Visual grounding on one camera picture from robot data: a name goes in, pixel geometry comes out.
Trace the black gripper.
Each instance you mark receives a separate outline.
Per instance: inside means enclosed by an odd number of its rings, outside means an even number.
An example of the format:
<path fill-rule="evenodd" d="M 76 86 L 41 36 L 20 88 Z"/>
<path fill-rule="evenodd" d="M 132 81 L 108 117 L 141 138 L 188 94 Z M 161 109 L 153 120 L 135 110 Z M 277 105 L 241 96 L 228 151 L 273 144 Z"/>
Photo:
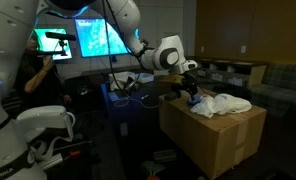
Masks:
<path fill-rule="evenodd" d="M 192 100 L 195 99 L 195 95 L 198 93 L 197 80 L 190 73 L 183 73 L 174 77 L 174 84 L 172 90 L 176 93 L 177 97 L 181 97 L 181 90 L 185 90 L 189 93 Z"/>

